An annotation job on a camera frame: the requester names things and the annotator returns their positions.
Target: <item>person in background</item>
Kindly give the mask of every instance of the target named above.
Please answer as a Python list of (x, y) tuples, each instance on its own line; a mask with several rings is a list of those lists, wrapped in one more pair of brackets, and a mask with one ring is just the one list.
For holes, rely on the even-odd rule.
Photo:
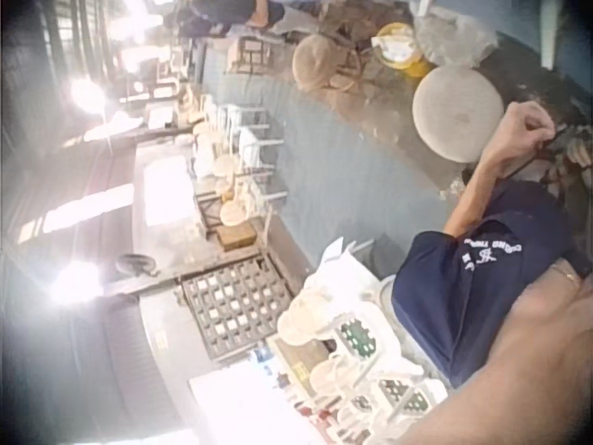
[(194, 0), (189, 7), (211, 22), (248, 25), (274, 34), (311, 34), (320, 29), (311, 15), (269, 0)]
[(519, 343), (591, 272), (555, 197), (501, 177), (554, 135), (536, 102), (510, 104), (445, 228), (417, 235), (397, 274), (396, 316), (453, 387)]
[(168, 29), (178, 28), (178, 35), (183, 39), (224, 38), (231, 25), (217, 25), (210, 20), (196, 15), (184, 6), (177, 13), (165, 16), (163, 24)]

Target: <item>wooden board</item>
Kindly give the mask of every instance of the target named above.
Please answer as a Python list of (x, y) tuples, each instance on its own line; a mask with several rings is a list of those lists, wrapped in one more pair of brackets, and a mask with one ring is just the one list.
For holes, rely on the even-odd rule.
[(309, 382), (309, 377), (313, 368), (329, 357), (329, 352), (323, 343), (319, 340), (311, 340), (302, 346), (291, 346), (284, 343), (277, 335), (268, 337), (266, 342), (284, 365), (291, 383), (297, 384), (309, 397), (315, 397), (317, 394)]
[(236, 248), (245, 248), (256, 242), (258, 234), (250, 222), (243, 222), (235, 227), (216, 227), (216, 237), (225, 252)]

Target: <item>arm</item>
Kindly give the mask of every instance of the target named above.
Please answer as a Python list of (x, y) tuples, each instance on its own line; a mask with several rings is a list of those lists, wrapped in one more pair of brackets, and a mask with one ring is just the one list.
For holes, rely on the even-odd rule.
[(458, 237), (478, 223), (505, 164), (534, 151), (554, 134), (554, 122), (536, 102), (511, 103), (443, 232)]
[(584, 286), (436, 406), (397, 443), (569, 443), (593, 383), (593, 295)]
[(256, 11), (249, 18), (247, 25), (254, 28), (265, 28), (268, 26), (268, 0), (256, 0)]
[(219, 24), (213, 27), (213, 31), (210, 32), (208, 37), (212, 39), (224, 39), (226, 38), (226, 34), (231, 30), (233, 25), (223, 25)]

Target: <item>plastic bag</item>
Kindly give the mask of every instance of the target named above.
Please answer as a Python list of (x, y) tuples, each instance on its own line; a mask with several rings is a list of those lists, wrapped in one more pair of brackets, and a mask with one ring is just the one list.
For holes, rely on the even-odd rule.
[(431, 11), (414, 27), (424, 56), (439, 66), (478, 66), (498, 46), (496, 33), (469, 16)]

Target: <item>hand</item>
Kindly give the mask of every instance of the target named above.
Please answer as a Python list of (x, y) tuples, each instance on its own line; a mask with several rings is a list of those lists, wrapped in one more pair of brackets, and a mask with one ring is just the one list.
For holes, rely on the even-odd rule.
[(265, 28), (270, 19), (268, 12), (268, 0), (256, 0), (256, 10), (249, 18), (247, 25), (254, 28)]
[(537, 102), (512, 102), (482, 153), (480, 163), (500, 167), (506, 161), (535, 151), (555, 134), (554, 122)]

